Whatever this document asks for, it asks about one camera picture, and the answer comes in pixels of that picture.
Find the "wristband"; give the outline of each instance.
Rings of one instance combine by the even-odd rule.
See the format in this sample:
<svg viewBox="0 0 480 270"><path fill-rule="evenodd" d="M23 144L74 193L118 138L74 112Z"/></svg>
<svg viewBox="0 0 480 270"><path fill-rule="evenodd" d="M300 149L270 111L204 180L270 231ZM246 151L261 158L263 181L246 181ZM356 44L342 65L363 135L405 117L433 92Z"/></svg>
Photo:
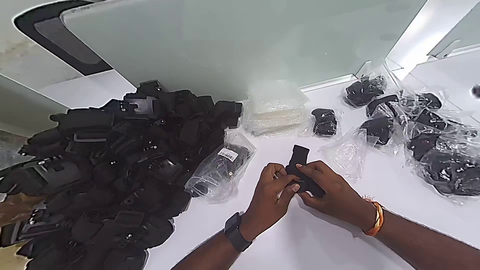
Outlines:
<svg viewBox="0 0 480 270"><path fill-rule="evenodd" d="M373 228L363 233L368 236L376 236L384 223L384 212L382 209L382 205L378 202L372 201L369 198L365 198L364 200L371 202L375 206L375 208L377 209L377 217L375 218L375 225L373 226Z"/></svg>

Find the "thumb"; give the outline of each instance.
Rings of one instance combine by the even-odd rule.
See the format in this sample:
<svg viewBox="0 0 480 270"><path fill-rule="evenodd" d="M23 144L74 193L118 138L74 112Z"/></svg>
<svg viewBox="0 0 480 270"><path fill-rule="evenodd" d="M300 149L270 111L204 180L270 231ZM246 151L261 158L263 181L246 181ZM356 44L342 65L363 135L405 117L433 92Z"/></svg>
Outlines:
<svg viewBox="0 0 480 270"><path fill-rule="evenodd" d="M280 198L277 201L277 204L280 204L282 206L288 206L293 196L299 189L299 184L293 184L285 187L282 191L282 194L280 195Z"/></svg>
<svg viewBox="0 0 480 270"><path fill-rule="evenodd" d="M306 192L299 193L299 195L306 206L315 208L317 210L320 210L322 208L323 201L321 199L310 196L310 194Z"/></svg>

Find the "smartwatch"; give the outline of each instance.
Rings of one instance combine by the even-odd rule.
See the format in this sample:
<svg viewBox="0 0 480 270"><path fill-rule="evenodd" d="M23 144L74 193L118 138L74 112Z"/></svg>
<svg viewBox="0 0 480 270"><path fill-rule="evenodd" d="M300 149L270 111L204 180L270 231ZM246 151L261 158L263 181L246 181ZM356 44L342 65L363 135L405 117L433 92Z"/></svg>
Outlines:
<svg viewBox="0 0 480 270"><path fill-rule="evenodd" d="M239 230L240 223L241 215L240 213L236 212L225 223L225 229L223 230L223 233L228 238L230 243L232 243L233 247L236 250L238 250L239 252L243 252L252 244L252 242L248 242L241 235Z"/></svg>

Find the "barcode label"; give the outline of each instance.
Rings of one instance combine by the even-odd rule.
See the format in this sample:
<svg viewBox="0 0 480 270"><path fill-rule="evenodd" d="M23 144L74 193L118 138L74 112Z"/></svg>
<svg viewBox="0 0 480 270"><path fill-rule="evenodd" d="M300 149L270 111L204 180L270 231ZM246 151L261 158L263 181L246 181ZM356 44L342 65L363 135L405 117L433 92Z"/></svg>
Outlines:
<svg viewBox="0 0 480 270"><path fill-rule="evenodd" d="M226 148L222 148L222 150L220 150L220 152L218 154L220 156L226 157L231 162L233 162L238 157L237 153L235 153L232 150L226 149Z"/></svg>

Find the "black strap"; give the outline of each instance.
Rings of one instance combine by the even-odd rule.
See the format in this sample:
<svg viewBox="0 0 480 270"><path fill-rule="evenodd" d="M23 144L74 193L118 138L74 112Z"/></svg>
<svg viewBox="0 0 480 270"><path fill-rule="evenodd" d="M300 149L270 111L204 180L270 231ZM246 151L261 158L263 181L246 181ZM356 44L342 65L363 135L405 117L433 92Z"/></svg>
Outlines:
<svg viewBox="0 0 480 270"><path fill-rule="evenodd" d="M306 176L297 168L297 164L307 165L307 156L310 149L295 145L293 147L293 154L290 162L285 167L288 174L293 174L300 177L300 181L292 181L288 185L299 184L300 189L297 193L310 191L310 193L318 198L325 195L325 191L310 177Z"/></svg>

